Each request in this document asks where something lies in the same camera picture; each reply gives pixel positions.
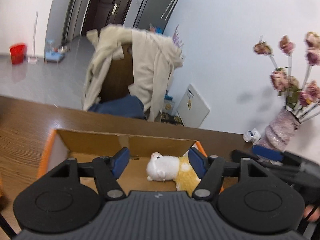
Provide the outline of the person right hand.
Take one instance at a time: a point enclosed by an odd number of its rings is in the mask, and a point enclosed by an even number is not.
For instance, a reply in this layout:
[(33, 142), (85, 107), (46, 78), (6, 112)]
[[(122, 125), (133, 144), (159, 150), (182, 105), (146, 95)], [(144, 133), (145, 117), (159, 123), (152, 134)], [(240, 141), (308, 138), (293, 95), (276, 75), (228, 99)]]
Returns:
[(319, 219), (320, 217), (320, 209), (317, 206), (313, 205), (308, 205), (305, 210), (303, 217), (308, 221), (308, 222), (315, 222)]

